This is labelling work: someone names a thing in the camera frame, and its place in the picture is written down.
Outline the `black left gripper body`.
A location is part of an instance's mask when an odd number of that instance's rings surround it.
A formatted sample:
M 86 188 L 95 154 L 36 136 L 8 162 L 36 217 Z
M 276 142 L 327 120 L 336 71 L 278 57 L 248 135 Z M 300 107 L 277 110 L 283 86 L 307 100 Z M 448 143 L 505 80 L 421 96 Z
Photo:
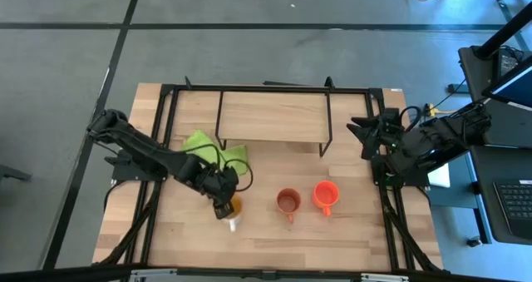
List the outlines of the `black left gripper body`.
M 215 202 L 229 201 L 238 183 L 239 176 L 233 167 L 216 170 L 213 166 L 199 168 L 186 181 L 188 187 L 201 195 L 207 195 Z

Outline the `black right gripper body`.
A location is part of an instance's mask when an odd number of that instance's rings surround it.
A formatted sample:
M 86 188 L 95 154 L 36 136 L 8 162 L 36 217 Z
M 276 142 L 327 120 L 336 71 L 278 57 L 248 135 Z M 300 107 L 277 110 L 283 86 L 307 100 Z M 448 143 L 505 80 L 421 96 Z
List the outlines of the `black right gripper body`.
M 381 145 L 397 144 L 405 130 L 401 123 L 401 114 L 398 108 L 385 108 L 379 117 L 378 127 L 373 128 L 375 142 L 369 146 L 363 146 L 362 159 L 371 160 Z

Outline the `white mug with yellow inside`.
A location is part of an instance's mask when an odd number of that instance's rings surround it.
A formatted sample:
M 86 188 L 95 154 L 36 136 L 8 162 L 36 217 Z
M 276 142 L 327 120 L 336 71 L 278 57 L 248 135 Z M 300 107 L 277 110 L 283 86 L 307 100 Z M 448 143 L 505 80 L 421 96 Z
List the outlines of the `white mug with yellow inside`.
M 234 211 L 229 216 L 223 218 L 222 221 L 229 227 L 231 232 L 235 232 L 242 218 L 243 200 L 240 195 L 234 195 L 230 202 L 234 207 Z

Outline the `brown-orange mug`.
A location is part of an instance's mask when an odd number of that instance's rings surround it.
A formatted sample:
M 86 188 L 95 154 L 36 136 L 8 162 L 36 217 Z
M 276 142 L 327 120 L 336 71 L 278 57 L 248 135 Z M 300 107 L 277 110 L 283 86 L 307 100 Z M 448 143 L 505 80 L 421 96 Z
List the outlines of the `brown-orange mug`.
M 282 189 L 276 198 L 276 203 L 280 212 L 288 218 L 288 222 L 294 222 L 294 215 L 301 205 L 300 194 L 292 188 Z

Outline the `bright orange mug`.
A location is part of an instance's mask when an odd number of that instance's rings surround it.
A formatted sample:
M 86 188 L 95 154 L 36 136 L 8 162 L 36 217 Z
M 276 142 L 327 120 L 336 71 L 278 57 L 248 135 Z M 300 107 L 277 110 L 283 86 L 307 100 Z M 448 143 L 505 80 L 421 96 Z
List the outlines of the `bright orange mug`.
M 331 181 L 320 181 L 313 189 L 313 203 L 326 217 L 332 214 L 332 206 L 339 199 L 339 189 Z

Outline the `green cloth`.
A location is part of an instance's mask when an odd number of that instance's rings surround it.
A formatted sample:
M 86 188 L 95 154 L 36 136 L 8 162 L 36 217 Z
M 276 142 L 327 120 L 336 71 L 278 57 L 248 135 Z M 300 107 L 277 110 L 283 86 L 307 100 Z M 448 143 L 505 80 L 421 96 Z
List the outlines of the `green cloth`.
M 245 175 L 248 172 L 248 167 L 240 162 L 248 161 L 246 145 L 233 146 L 222 150 L 209 136 L 200 130 L 196 130 L 185 140 L 181 150 L 191 150 L 192 154 L 196 154 L 209 163 L 219 161 L 221 167 L 225 167 L 226 162 L 231 160 L 229 166 L 233 167 L 239 176 Z

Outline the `white paper sheet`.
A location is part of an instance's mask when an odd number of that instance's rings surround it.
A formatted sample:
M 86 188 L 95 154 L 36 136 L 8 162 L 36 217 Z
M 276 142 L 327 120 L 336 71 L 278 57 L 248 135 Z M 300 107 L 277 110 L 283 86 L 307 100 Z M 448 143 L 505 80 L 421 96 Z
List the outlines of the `white paper sheet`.
M 431 186 L 437 186 L 437 187 L 442 187 L 442 188 L 449 188 L 451 186 L 448 163 L 429 172 L 427 176 L 428 176 L 429 184 Z

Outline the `black desk with keyboard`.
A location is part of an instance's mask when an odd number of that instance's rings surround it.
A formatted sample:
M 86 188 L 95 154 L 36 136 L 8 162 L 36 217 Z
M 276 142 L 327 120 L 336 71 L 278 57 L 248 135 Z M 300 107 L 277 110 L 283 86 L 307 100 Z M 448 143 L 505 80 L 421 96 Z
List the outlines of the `black desk with keyboard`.
M 532 180 L 532 150 L 472 146 L 470 154 L 490 231 L 503 243 L 532 245 L 510 233 L 493 186 L 499 180 Z

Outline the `black desk with monitor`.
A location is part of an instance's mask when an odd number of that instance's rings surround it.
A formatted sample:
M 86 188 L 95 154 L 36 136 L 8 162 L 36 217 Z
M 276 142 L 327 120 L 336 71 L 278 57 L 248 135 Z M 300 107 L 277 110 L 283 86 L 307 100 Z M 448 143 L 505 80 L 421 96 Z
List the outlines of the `black desk with monitor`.
M 504 146 L 532 150 L 532 111 L 485 97 L 482 92 L 495 82 L 495 61 L 479 59 L 475 47 L 458 50 L 461 68 L 472 101 L 483 101 L 491 116 L 491 127 L 482 135 L 488 146 Z

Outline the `dark monitor screen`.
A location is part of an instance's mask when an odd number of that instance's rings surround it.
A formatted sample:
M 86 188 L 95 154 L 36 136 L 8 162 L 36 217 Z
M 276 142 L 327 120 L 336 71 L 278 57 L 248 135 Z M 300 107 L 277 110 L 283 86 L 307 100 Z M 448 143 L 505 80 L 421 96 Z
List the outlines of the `dark monitor screen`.
M 490 84 L 482 95 L 532 111 L 532 55 Z

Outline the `black keyboard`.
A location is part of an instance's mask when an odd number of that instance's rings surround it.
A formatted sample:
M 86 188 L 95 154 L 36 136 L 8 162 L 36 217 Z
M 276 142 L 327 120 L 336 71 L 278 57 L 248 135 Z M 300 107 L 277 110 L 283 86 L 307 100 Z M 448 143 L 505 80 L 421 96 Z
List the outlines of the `black keyboard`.
M 532 180 L 499 180 L 493 186 L 510 233 L 532 240 Z

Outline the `blue-grey metal stand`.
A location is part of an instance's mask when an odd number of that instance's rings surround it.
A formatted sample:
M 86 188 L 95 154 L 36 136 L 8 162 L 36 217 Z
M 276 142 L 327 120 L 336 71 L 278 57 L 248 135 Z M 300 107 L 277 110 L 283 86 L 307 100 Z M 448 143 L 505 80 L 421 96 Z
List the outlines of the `blue-grey metal stand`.
M 521 12 L 532 0 L 495 0 L 508 22 Z M 514 36 L 520 49 L 532 51 L 532 20 L 525 24 Z

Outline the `grey chair leg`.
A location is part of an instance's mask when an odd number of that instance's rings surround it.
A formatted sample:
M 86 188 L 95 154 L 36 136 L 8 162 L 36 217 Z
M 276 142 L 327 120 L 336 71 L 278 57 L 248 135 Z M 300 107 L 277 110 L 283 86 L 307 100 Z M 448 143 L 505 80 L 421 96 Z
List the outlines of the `grey chair leg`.
M 13 178 L 19 181 L 29 181 L 32 178 L 31 174 L 14 169 L 10 166 L 0 164 L 0 181 L 4 178 Z

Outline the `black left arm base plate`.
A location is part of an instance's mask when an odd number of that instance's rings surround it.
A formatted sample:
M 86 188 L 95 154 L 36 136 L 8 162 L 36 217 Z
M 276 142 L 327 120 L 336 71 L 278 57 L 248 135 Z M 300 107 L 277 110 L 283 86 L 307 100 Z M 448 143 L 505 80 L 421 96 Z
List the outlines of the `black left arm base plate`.
M 116 181 L 162 181 L 168 171 L 155 161 L 133 157 L 125 150 L 117 156 L 106 156 L 104 160 L 113 166 L 111 178 Z

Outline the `black aluminium table frame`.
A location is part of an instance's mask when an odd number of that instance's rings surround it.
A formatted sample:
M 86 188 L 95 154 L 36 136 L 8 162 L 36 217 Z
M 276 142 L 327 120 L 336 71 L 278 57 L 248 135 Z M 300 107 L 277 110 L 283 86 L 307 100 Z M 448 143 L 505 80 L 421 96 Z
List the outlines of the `black aluminium table frame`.
M 390 89 L 297 86 L 196 85 L 179 92 L 170 147 L 179 148 L 194 131 L 215 141 L 221 92 L 325 93 L 331 97 L 333 140 L 324 156 L 318 145 L 298 142 L 228 141 L 246 145 L 253 174 L 241 182 L 244 213 L 235 232 L 217 220 L 202 195 L 168 180 L 162 193 L 149 248 L 137 245 L 134 260 L 163 267 L 243 270 L 388 271 L 405 264 L 397 230 L 385 217 L 382 192 L 373 180 L 362 146 L 347 129 L 355 116 L 376 115 L 385 106 L 403 108 L 404 96 Z M 339 199 L 326 217 L 313 203 L 313 189 L 331 181 Z M 276 198 L 295 189 L 301 205 L 290 224 Z

